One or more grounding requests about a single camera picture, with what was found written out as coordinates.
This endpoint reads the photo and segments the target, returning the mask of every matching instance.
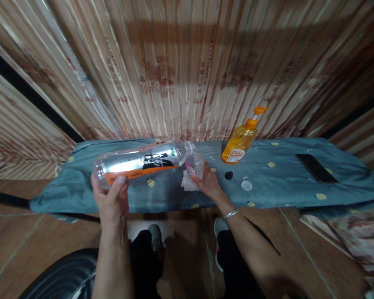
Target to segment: black smartphone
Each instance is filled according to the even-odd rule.
[[[330,175],[328,171],[325,170],[325,168],[312,155],[298,154],[296,157],[320,183],[338,183],[338,181],[332,175]]]

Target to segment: orange pump head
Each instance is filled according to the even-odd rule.
[[[257,121],[258,115],[259,114],[264,114],[265,111],[268,110],[268,109],[269,109],[269,107],[260,107],[260,106],[256,107],[254,109],[255,114],[254,114],[253,118],[250,118],[246,121],[245,127],[247,129],[254,129],[256,127],[256,125],[258,124],[258,121]]]

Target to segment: blue tablecloth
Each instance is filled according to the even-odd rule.
[[[38,213],[96,213],[90,175],[93,161],[100,153],[139,147],[154,139],[106,140],[78,143],[59,176],[31,200],[30,208]],[[337,149],[322,138],[280,138],[255,140],[237,165],[220,159],[226,142],[196,142],[211,168],[216,169],[219,184],[236,206],[273,208],[285,206],[350,206],[374,203],[374,173],[354,156]],[[323,184],[306,170],[296,154],[311,154],[332,171],[337,184]],[[157,172],[135,181],[129,188],[131,213],[156,213],[210,207],[214,203],[202,192],[187,192],[181,187],[185,166]],[[224,177],[233,172],[232,180]],[[253,189],[241,187],[244,177]],[[152,179],[153,187],[147,184]]]

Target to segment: black bottle cap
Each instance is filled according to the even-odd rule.
[[[232,172],[226,172],[224,174],[224,177],[228,180],[231,180],[233,178],[233,173]]]

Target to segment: leg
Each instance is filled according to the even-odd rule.
[[[217,262],[223,268],[224,284],[226,291],[225,298],[265,298],[262,290],[256,283],[251,271],[246,265],[234,237],[226,224],[221,223],[218,219],[218,226],[222,226],[227,230],[220,230],[217,235],[219,244],[217,252]],[[255,224],[250,222],[252,226],[272,245],[269,237]]]
[[[130,246],[135,297],[137,299],[160,298],[156,284],[162,276],[163,266],[157,253],[153,250],[152,235],[151,231],[142,230]]]

